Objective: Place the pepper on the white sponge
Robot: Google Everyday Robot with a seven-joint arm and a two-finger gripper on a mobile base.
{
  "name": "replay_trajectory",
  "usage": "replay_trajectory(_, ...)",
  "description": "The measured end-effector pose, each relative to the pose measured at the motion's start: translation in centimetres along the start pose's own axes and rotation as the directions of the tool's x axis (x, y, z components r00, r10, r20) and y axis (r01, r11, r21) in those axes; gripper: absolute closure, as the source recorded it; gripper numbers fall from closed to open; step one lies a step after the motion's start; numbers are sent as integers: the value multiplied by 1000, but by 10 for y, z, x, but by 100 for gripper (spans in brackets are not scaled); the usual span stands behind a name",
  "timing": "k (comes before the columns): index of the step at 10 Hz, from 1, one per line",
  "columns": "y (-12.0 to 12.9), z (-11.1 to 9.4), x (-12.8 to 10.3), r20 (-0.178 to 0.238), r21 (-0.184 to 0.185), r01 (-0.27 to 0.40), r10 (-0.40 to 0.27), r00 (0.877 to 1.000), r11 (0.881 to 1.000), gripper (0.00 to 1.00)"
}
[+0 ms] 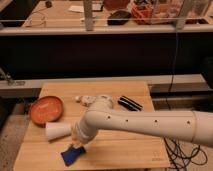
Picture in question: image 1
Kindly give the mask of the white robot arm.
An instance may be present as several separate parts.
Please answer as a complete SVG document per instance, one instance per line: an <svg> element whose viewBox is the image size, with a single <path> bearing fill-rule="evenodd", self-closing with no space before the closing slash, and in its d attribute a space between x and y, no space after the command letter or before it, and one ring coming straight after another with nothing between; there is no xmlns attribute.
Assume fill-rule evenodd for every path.
<svg viewBox="0 0 213 171"><path fill-rule="evenodd" d="M115 110L111 100L97 98L75 125L78 140L87 144L99 130L118 130L172 138L213 148L213 114L199 111Z"/></svg>

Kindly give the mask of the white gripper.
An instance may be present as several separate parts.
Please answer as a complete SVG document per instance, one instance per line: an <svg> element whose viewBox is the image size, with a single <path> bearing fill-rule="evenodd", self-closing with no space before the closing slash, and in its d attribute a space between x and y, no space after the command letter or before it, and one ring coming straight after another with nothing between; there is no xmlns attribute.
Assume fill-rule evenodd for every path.
<svg viewBox="0 0 213 171"><path fill-rule="evenodd" d="M85 145L85 143L83 141L81 141L79 136L78 136L77 126L73 126L71 128L71 145L74 148L80 148L80 147L83 147Z"/></svg>

